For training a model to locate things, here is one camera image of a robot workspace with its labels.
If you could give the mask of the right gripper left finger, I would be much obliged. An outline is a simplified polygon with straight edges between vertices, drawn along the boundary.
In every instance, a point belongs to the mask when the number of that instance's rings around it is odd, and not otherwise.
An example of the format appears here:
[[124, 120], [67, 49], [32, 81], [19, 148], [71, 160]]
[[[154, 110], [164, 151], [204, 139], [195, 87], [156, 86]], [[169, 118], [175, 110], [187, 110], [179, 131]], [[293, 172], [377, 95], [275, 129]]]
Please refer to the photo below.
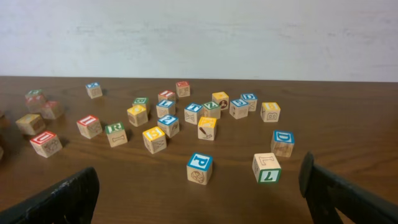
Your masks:
[[1, 212], [1, 223], [91, 223], [100, 191], [93, 167]]

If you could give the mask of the green R block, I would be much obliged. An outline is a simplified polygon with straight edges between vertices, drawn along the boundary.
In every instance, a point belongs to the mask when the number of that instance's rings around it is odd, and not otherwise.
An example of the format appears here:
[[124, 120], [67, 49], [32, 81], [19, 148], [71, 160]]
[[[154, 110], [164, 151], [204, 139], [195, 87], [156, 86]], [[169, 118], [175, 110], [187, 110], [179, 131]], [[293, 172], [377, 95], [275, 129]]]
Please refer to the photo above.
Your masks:
[[127, 143], [127, 135], [122, 122], [107, 125], [104, 130], [111, 147]]

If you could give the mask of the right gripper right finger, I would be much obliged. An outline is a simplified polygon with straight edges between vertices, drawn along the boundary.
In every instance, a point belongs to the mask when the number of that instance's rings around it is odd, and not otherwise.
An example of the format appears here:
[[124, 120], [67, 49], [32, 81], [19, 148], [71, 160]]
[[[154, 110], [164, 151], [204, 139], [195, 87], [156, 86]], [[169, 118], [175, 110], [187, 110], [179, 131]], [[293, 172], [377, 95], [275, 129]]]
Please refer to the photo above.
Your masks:
[[342, 223], [338, 212], [355, 223], [397, 223], [397, 205], [303, 158], [298, 182], [314, 223]]

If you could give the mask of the yellow O block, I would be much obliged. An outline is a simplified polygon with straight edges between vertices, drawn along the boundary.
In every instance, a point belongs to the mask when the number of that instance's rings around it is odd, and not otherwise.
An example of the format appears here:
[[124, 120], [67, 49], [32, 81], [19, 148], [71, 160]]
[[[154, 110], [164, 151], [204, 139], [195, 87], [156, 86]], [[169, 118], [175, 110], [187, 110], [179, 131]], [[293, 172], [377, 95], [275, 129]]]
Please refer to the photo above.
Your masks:
[[16, 125], [25, 135], [36, 135], [46, 128], [44, 120], [39, 114], [27, 114], [18, 119]]

